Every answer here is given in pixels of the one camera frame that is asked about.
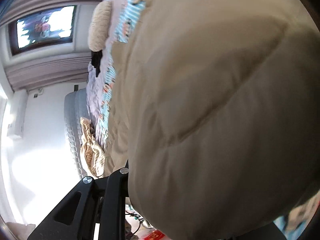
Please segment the window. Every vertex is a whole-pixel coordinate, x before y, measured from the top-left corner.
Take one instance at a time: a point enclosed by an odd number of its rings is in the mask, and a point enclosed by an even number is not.
[[[72,42],[76,6],[45,10],[9,24],[12,55],[54,44]]]

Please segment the white wall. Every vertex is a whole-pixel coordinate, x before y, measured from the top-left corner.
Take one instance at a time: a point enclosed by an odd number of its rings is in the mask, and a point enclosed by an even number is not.
[[[1,160],[6,162],[1,163],[6,165],[3,176],[17,222],[38,225],[79,182],[64,133],[64,98],[73,92],[74,85],[44,87],[38,98],[33,98],[31,91],[23,139],[2,140]],[[80,83],[79,89],[85,86]]]
[[[96,8],[96,4],[82,4],[77,7],[78,15],[76,18],[77,24],[75,29],[75,52],[87,52],[90,51],[88,45],[89,26],[92,20],[92,14]]]
[[[0,127],[2,127],[2,120],[4,116],[6,106],[6,100],[0,97]],[[1,158],[0,158],[0,192],[1,192],[1,201],[0,201],[0,214],[4,221],[14,221],[14,216],[10,208],[9,201],[5,194],[4,179],[3,179],[3,170],[1,168]]]
[[[0,97],[10,99],[13,96],[12,88],[9,84],[7,76],[5,75],[2,62],[0,60]]]

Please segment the beige pillow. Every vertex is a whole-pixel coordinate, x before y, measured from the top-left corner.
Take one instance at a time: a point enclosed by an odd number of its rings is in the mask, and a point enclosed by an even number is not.
[[[111,2],[103,1],[94,9],[89,27],[88,45],[92,51],[105,48],[111,15]]]

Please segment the black cloth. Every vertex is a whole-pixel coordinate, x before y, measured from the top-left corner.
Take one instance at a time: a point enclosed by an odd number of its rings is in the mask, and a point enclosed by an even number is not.
[[[91,64],[96,69],[96,77],[100,73],[100,61],[102,58],[102,50],[100,51],[91,51]]]

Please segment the air conditioner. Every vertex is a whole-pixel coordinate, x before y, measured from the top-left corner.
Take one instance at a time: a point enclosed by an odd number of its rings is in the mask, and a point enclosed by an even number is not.
[[[23,137],[23,124],[27,101],[28,93],[25,89],[14,93],[11,101],[10,122],[7,131],[7,137],[11,139],[20,139]]]

